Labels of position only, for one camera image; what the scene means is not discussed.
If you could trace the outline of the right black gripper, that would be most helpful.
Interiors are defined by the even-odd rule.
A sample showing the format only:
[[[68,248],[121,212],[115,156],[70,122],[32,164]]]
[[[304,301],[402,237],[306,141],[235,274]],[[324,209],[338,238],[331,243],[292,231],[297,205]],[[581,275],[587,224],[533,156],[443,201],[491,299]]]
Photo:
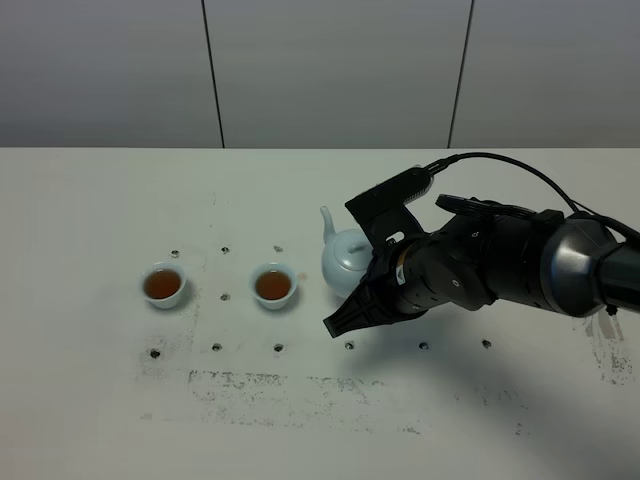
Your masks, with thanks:
[[[362,281],[323,323],[337,338],[414,320],[446,303],[475,311],[495,300],[477,257],[456,238],[434,234],[401,248],[393,257],[391,272],[376,288]]]

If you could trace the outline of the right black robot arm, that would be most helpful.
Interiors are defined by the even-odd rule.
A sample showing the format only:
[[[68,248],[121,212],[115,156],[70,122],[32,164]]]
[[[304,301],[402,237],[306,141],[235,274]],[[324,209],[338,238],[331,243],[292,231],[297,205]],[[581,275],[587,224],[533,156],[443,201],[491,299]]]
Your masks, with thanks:
[[[400,202],[384,206],[360,195],[347,203],[373,258],[325,318],[332,337],[413,320],[445,304],[476,311],[505,300],[571,317],[604,306],[639,309],[639,243],[617,241],[614,221],[450,195],[437,204],[453,216],[428,233]]]

